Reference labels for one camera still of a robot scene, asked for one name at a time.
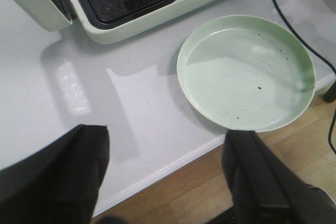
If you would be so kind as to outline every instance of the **white countertop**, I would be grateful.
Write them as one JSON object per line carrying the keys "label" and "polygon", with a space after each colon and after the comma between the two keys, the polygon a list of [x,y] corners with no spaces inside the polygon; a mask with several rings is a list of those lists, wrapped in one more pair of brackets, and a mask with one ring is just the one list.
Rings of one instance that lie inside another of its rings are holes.
{"label": "white countertop", "polygon": [[[222,144],[226,129],[191,108],[176,76],[178,51],[201,24],[253,15],[282,24],[270,0],[219,0],[116,44],[80,24],[40,28],[0,0],[0,169],[77,124],[107,125],[111,159],[95,214]],[[336,63],[336,0],[279,0],[298,33]],[[312,56],[317,89],[334,80]]]}

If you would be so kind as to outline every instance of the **plastic plate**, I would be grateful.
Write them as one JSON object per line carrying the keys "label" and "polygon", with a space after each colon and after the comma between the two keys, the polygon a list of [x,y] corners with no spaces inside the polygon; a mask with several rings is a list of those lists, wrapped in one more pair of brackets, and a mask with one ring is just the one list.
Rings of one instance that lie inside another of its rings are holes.
{"label": "plastic plate", "polygon": [[188,37],[178,56],[177,75],[190,104],[228,129],[278,129],[297,119],[314,95],[306,49],[262,18],[212,20]]}

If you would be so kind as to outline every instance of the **light green plate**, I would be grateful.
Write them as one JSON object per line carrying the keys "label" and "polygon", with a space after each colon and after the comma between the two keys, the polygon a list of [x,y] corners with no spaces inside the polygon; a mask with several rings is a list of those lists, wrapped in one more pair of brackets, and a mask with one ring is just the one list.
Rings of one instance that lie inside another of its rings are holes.
{"label": "light green plate", "polygon": [[191,105],[229,129],[278,129],[297,119],[314,95],[306,49],[262,18],[210,21],[188,37],[178,56],[177,75]]}

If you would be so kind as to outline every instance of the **wooden floor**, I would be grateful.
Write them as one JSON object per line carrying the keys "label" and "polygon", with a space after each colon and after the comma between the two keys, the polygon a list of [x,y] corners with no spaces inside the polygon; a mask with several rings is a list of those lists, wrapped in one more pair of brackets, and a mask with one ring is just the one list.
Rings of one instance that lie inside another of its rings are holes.
{"label": "wooden floor", "polygon": [[[259,136],[305,182],[336,199],[336,156],[327,142],[334,109],[335,103],[325,103],[316,95],[295,122]],[[232,205],[221,154],[222,147],[214,149],[95,217],[91,224],[104,216],[118,216],[133,224],[206,223]]]}

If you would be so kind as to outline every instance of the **electric cord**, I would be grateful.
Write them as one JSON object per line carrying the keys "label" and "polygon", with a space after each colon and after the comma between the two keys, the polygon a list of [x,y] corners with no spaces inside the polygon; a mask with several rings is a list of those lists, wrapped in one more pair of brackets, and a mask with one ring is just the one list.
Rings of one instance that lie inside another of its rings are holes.
{"label": "electric cord", "polygon": [[[308,48],[309,51],[311,51],[314,55],[316,55],[320,60],[322,60],[325,64],[327,64],[331,70],[334,72],[334,74],[336,75],[336,68],[322,55],[320,55],[316,50],[314,50],[308,43],[306,43],[304,41],[304,39],[302,39],[302,37],[294,30],[294,28],[291,26],[291,24],[288,22],[287,18],[284,16],[283,12],[281,11],[277,0],[272,0],[275,9],[277,10],[278,14],[280,15],[282,21],[286,24],[286,26],[288,27],[288,29],[295,35],[295,37],[297,37],[297,39],[306,47]],[[328,143],[330,148],[332,149],[332,151],[335,153],[336,155],[336,149],[332,144],[332,132],[335,126],[335,122],[336,122],[336,109],[330,124],[330,128],[329,128],[329,133],[328,133]]]}

